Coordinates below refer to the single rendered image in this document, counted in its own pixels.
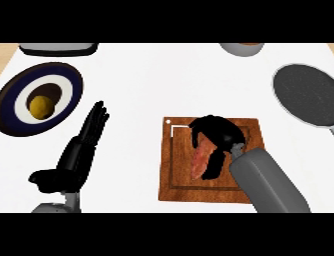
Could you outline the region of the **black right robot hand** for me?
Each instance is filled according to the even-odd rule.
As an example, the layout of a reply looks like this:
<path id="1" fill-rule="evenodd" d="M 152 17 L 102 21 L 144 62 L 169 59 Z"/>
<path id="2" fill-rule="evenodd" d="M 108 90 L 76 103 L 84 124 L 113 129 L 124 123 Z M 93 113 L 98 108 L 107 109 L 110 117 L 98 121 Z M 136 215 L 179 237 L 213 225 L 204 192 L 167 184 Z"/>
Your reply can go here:
<path id="1" fill-rule="evenodd" d="M 198 147 L 201 136 L 206 136 L 217 146 L 210 155 L 209 166 L 201 177 L 203 180 L 217 179 L 220 176 L 226 153 L 232 159 L 242 155 L 245 137 L 238 126 L 223 117 L 207 115 L 197 118 L 191 124 L 192 147 Z"/>

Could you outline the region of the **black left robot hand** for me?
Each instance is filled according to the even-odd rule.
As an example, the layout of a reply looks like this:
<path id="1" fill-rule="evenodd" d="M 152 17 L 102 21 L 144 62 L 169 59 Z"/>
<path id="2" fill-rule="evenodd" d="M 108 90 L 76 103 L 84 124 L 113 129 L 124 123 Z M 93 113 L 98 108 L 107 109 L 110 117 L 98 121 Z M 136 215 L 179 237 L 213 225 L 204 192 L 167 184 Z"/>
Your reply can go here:
<path id="1" fill-rule="evenodd" d="M 98 142 L 110 114 L 104 102 L 95 103 L 82 130 L 64 149 L 56 168 L 36 171 L 28 181 L 42 193 L 77 193 L 86 183 Z"/>

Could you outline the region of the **reddish sweet potato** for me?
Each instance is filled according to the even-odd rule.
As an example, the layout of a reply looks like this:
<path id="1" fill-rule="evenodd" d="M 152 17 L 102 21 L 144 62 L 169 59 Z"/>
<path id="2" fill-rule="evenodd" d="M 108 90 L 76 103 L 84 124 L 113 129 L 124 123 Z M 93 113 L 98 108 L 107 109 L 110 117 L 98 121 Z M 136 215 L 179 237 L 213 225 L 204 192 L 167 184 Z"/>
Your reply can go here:
<path id="1" fill-rule="evenodd" d="M 191 164 L 191 179 L 197 180 L 203 177 L 209 166 L 210 155 L 217 146 L 213 144 L 206 136 L 201 136 L 198 147 L 194 151 L 192 164 Z"/>

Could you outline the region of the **brown wooden cutting board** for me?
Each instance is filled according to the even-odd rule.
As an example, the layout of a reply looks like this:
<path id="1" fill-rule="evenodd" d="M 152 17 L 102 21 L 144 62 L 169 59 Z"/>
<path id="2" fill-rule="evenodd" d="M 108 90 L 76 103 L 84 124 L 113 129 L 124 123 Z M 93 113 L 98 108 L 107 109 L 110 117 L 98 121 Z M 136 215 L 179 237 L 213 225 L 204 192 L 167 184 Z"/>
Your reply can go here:
<path id="1" fill-rule="evenodd" d="M 194 117 L 166 117 L 163 124 L 161 168 L 160 168 L 160 201 L 250 203 L 241 190 L 226 158 L 220 176 L 213 180 L 191 178 L 191 166 L 195 149 L 192 147 L 189 123 Z"/>

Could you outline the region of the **dark grey frying pan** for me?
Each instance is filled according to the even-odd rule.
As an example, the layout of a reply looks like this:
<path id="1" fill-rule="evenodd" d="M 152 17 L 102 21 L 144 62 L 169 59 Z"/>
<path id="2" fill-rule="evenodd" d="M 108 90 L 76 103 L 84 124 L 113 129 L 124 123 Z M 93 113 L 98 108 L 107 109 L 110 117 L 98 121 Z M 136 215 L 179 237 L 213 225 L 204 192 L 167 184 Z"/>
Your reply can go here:
<path id="1" fill-rule="evenodd" d="M 334 78 L 316 67 L 288 64 L 275 72 L 272 88 L 287 112 L 334 135 Z"/>

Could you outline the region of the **yellow round fruit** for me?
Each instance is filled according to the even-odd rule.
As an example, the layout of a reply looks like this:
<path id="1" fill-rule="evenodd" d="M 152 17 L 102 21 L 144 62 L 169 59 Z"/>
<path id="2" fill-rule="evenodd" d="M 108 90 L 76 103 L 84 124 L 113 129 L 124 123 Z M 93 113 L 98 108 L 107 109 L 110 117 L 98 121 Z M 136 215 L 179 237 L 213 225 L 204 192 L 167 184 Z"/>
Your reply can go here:
<path id="1" fill-rule="evenodd" d="M 39 120 L 46 119 L 55 111 L 55 104 L 46 96 L 36 96 L 30 102 L 30 113 Z"/>

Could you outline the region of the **dark blue and white plate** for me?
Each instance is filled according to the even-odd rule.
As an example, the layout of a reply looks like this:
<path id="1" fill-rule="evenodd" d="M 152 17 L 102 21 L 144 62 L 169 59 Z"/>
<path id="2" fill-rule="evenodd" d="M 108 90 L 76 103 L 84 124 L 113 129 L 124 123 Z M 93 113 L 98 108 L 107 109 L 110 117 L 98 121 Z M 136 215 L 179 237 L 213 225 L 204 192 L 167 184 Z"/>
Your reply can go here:
<path id="1" fill-rule="evenodd" d="M 37 120 L 28 110 L 30 96 L 37 88 L 53 84 L 61 89 L 55 112 Z M 67 63 L 49 62 L 27 68 L 5 84 L 0 90 L 0 132 L 9 136 L 27 137 L 51 130 L 73 113 L 83 94 L 83 77 Z"/>

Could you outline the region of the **grey bowl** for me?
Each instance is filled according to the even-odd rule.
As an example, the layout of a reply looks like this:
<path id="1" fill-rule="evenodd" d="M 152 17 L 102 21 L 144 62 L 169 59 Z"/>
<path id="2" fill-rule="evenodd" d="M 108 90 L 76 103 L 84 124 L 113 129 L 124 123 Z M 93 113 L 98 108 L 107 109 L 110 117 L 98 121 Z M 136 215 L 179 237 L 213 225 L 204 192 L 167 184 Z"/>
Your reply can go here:
<path id="1" fill-rule="evenodd" d="M 228 53 L 240 57 L 254 56 L 265 44 L 263 43 L 222 43 L 222 48 Z"/>

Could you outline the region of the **dark grey appliance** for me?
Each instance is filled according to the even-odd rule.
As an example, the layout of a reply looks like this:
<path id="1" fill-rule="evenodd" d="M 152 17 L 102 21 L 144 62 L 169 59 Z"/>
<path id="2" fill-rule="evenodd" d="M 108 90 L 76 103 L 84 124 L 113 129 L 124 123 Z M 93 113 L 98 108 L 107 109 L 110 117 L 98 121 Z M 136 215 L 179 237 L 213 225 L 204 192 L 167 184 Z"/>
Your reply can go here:
<path id="1" fill-rule="evenodd" d="M 21 51 L 31 56 L 74 57 L 92 55 L 98 43 L 21 43 Z"/>

